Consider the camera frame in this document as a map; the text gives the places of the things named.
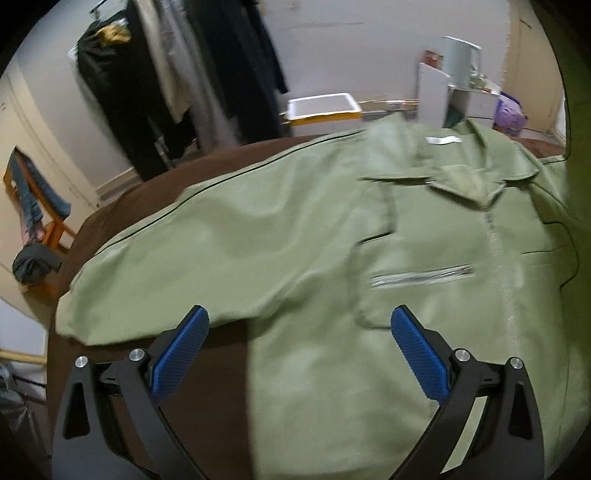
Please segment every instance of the jeans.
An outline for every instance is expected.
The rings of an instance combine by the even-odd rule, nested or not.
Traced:
[[[29,232],[30,237],[33,238],[35,234],[35,224],[43,219],[43,212],[37,203],[37,198],[29,188],[29,184],[25,177],[24,172],[21,170],[21,166],[17,161],[17,155],[20,155],[20,159],[27,167],[27,170],[31,174],[31,177],[45,196],[51,207],[56,211],[62,220],[65,220],[72,211],[72,205],[63,200],[51,186],[47,183],[47,180],[39,173],[33,161],[21,152],[17,147],[12,150],[10,159],[8,160],[8,168],[12,173],[12,179],[17,184],[18,196],[21,200],[22,217],[25,220],[25,227]]]

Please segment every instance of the green jacket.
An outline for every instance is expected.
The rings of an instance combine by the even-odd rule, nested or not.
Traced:
[[[449,135],[461,142],[426,140]],[[550,471],[589,418],[588,231],[564,206],[565,176],[561,158],[474,123],[393,115],[188,188],[83,267],[57,331],[122,342],[194,304],[212,326],[251,319],[257,478],[378,479],[437,409],[389,332],[406,304],[452,348],[523,359]]]

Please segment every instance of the hanging clothes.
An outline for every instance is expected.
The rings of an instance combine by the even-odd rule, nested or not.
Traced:
[[[109,25],[129,32],[109,41]],[[180,158],[195,138],[190,116],[176,124],[161,93],[135,3],[94,22],[77,44],[77,68],[105,114],[115,138],[142,180],[168,170],[154,143],[162,135],[170,158]]]
[[[185,0],[184,8],[199,45],[210,55],[207,74],[219,79],[228,114],[237,117],[244,140],[280,137],[275,89],[285,93],[287,86],[256,5],[239,0]]]
[[[168,61],[161,38],[158,12],[152,0],[133,0],[133,3],[139,13],[152,63],[158,76],[160,91],[162,91],[170,115],[178,123],[189,109],[189,103],[185,95],[185,87]]]
[[[238,128],[226,116],[207,75],[202,50],[187,22],[183,2],[160,0],[161,39],[170,63],[187,85],[191,118],[204,154],[239,145]]]

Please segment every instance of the blue gripper pad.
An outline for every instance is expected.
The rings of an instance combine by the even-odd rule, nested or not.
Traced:
[[[198,308],[152,369],[150,396],[157,404],[171,397],[209,333],[209,316]]]
[[[443,404],[449,395],[447,368],[404,309],[394,309],[390,330],[427,398]]]

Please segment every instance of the jacket sleeve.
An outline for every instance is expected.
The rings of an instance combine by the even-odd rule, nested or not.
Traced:
[[[56,329],[87,345],[157,335],[195,304],[212,326],[269,314],[349,215],[360,189],[324,137],[189,187],[121,232],[61,298]]]

